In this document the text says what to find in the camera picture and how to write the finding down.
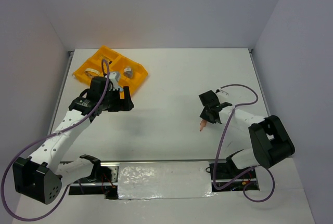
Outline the jar of paper clips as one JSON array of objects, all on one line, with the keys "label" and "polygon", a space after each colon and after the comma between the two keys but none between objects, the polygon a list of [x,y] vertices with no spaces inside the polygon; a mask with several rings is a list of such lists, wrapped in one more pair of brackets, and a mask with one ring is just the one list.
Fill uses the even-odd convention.
[{"label": "jar of paper clips", "polygon": [[123,69],[123,74],[125,77],[132,79],[134,76],[134,71],[131,67],[127,66]]}]

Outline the clear tape roll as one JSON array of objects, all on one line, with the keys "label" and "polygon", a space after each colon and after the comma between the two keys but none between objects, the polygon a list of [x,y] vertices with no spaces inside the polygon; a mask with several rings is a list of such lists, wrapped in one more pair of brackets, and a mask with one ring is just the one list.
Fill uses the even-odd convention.
[{"label": "clear tape roll", "polygon": [[89,78],[100,76],[100,72],[92,68],[86,68],[84,74]]}]

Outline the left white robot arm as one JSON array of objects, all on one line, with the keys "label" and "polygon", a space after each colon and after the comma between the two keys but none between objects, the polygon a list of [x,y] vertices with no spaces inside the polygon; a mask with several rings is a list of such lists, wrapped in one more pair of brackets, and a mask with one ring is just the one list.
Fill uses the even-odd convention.
[{"label": "left white robot arm", "polygon": [[12,169],[18,193],[50,204],[63,187],[81,178],[90,182],[112,180],[115,172],[102,166],[100,159],[91,155],[80,155],[66,164],[61,161],[78,136],[102,111],[133,109],[129,87],[120,86],[119,80],[118,72],[110,72],[108,77],[93,78],[90,87],[71,102],[52,136],[26,159],[19,157],[15,160]]}]

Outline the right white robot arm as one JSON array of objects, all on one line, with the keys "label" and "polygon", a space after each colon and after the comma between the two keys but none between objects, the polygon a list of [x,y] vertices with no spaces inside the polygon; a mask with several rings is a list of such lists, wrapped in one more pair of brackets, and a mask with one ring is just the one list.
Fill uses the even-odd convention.
[{"label": "right white robot arm", "polygon": [[269,169],[295,153],[294,144],[278,116],[258,116],[229,102],[220,102],[212,90],[199,95],[199,99],[203,105],[200,130],[206,123],[218,123],[249,135],[250,143],[229,155],[223,164],[230,177],[238,178],[249,167]]}]

